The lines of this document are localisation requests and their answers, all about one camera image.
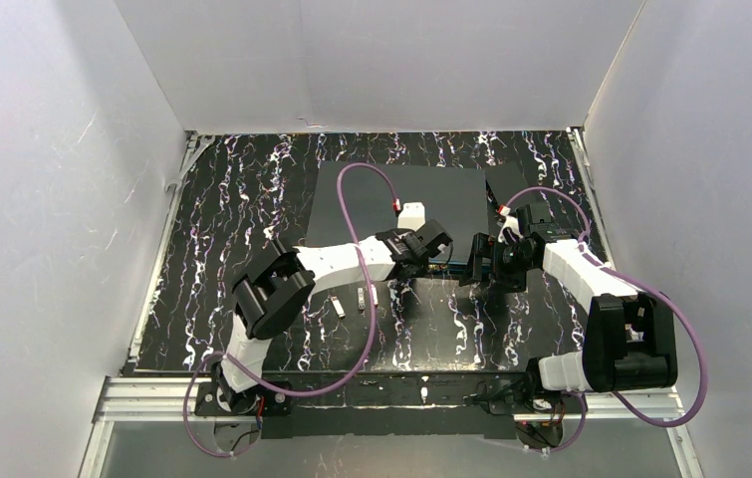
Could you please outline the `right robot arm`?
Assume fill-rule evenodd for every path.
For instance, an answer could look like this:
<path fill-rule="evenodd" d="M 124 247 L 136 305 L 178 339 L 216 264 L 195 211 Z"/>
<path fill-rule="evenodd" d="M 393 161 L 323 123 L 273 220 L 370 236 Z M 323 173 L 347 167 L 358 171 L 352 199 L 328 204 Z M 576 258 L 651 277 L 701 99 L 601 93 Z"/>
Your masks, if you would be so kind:
<path fill-rule="evenodd" d="M 530 359 L 526 372 L 534 388 L 613 392 L 675 385 L 674 317 L 666 304 L 614 277 L 575 230 L 533 205 L 500 212 L 498 234 L 473 236 L 460 285 L 490 282 L 506 293 L 523 292 L 529 271 L 541 270 L 588 314 L 580 350 Z"/>

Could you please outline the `small silver plug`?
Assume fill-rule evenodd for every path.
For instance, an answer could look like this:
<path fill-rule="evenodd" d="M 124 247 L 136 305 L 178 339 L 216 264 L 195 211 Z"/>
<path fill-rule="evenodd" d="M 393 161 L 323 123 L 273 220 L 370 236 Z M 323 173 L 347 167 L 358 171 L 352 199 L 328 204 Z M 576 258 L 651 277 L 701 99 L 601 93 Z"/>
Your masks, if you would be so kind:
<path fill-rule="evenodd" d="M 358 310 L 363 313 L 367 307 L 366 293 L 363 288 L 357 288 Z"/>
<path fill-rule="evenodd" d="M 346 312 L 345 312 L 345 310 L 344 310 L 344 308 L 343 308 L 343 306 L 342 306 L 341 301 L 339 300 L 339 298 L 335 297 L 335 296 L 332 296 L 331 297 L 331 302 L 332 302 L 333 308 L 334 308 L 334 310 L 335 310 L 338 318 L 340 320 L 344 319 L 346 317 Z"/>

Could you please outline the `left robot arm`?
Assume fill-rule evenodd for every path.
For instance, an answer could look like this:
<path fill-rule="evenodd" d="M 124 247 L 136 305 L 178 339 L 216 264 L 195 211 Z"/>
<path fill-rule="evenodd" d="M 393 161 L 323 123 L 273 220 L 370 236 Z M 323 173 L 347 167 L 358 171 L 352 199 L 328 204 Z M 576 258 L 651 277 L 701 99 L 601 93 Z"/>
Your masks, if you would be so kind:
<path fill-rule="evenodd" d="M 260 383 L 272 340 L 291 327 L 313 294 L 358 282 L 369 292 L 373 282 L 421 277 L 452 245 L 435 220 L 328 247 L 272 241 L 234 279 L 231 336 L 215 371 L 220 388 L 232 396 Z"/>

